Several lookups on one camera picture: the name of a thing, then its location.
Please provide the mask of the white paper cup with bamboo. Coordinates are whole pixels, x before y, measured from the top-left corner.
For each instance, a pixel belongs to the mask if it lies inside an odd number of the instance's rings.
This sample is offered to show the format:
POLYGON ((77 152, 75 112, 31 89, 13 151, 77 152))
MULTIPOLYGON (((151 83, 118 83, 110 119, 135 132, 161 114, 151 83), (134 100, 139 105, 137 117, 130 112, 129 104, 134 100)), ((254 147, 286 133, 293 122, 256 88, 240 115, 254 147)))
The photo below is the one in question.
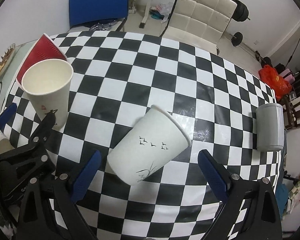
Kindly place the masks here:
POLYGON ((74 74, 70 63, 47 59, 35 63, 23 75, 21 86, 38 117, 55 115, 55 129, 62 128, 68 117, 70 83, 74 74))

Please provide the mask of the red paper cup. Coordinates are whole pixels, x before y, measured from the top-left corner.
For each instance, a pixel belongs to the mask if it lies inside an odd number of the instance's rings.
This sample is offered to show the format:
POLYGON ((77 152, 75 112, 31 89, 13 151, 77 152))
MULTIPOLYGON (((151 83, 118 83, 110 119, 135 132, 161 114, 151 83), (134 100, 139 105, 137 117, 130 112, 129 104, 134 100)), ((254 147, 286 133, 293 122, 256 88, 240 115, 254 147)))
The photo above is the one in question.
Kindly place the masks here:
POLYGON ((20 88, 22 87, 22 77, 31 66, 47 59, 60 59, 67 61, 67 57, 64 52, 62 52, 53 40, 44 33, 27 52, 18 68, 16 76, 18 86, 20 88))

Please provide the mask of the grey cylindrical cup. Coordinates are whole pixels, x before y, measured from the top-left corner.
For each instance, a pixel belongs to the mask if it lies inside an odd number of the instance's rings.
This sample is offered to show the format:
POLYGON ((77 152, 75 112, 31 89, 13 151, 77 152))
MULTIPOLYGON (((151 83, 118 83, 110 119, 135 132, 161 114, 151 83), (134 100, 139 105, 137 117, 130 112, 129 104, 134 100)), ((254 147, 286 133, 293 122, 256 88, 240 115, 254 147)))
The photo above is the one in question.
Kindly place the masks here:
POLYGON ((280 151, 284 146, 283 107, 267 103, 256 109, 257 150, 280 151))

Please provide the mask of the white paper cup with birds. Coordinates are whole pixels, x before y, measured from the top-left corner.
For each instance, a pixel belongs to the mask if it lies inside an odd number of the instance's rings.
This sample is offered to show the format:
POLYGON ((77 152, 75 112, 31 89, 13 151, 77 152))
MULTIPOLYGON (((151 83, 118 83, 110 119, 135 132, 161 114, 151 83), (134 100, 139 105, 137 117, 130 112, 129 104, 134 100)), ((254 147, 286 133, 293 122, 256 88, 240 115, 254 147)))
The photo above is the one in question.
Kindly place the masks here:
POLYGON ((157 105, 111 150, 107 163, 126 184, 134 186, 191 146, 187 132, 157 105))

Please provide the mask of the spiky edged decorative plate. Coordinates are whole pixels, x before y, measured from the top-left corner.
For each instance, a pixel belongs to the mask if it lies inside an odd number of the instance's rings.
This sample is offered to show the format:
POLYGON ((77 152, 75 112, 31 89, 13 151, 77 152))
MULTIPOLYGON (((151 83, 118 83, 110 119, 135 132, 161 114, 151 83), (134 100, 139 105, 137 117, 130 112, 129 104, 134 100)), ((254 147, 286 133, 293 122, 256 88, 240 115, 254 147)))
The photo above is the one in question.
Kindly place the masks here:
POLYGON ((0 58, 0 77, 7 70, 10 62, 14 58, 14 55, 15 55, 15 52, 16 52, 15 47, 16 47, 16 45, 14 43, 11 44, 8 47, 7 51, 4 53, 4 55, 1 56, 1 58, 0 58))

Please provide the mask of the checkered black white tablecloth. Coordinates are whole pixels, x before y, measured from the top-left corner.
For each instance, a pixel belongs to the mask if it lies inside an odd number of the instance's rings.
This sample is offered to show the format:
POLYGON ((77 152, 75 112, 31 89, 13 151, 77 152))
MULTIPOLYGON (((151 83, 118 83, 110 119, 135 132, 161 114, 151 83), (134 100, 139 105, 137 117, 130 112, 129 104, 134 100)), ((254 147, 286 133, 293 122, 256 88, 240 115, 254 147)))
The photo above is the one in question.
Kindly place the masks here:
POLYGON ((74 67, 65 128, 48 141, 59 172, 116 147, 120 176, 100 170, 79 209, 99 239, 200 239, 217 203, 197 165, 207 149, 242 177, 276 180, 272 153, 254 150, 254 114, 273 91, 198 48, 133 33, 54 38, 74 67))

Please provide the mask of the red plastic bag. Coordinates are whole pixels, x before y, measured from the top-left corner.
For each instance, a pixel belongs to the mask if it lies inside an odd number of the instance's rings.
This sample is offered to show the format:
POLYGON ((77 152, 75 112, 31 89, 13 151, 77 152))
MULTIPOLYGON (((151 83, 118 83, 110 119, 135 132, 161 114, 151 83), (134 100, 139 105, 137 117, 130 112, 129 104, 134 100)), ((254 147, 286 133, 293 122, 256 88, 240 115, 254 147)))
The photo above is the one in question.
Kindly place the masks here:
POLYGON ((258 75, 262 82, 274 90, 277 101, 280 101, 282 97, 289 94, 292 90, 292 85, 281 77, 275 68, 268 64, 258 71, 258 75))

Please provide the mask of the small black dumbbell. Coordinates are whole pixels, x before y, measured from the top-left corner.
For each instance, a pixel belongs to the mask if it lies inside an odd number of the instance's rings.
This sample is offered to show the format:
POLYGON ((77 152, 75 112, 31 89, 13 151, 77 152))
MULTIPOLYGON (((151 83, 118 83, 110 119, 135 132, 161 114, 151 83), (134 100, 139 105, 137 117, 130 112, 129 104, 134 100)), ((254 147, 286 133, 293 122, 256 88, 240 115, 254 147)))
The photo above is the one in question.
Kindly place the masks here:
POLYGON ((239 46, 243 40, 243 34, 240 32, 236 32, 232 35, 231 43, 234 47, 239 46))

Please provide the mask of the white plastic bag on floor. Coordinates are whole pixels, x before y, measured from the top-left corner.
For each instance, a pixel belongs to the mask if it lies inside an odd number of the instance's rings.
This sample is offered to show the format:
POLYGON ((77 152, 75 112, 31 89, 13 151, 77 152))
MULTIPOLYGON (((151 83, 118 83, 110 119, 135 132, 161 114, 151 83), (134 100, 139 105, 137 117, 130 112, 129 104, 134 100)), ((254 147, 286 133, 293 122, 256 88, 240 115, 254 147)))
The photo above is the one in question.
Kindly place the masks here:
POLYGON ((159 3, 155 7, 150 8, 151 18, 155 20, 161 20, 161 23, 165 23, 169 19, 172 8, 173 8, 172 2, 166 4, 159 3))

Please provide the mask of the cream padded chair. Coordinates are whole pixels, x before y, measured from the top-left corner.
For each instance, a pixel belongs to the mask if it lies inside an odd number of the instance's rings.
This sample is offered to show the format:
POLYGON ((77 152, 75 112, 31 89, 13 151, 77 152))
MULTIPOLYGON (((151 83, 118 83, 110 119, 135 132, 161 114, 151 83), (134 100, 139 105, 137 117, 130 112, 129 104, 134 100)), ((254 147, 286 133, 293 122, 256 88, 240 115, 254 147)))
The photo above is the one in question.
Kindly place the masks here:
POLYGON ((161 37, 218 55, 218 42, 236 7, 233 0, 175 0, 161 37))

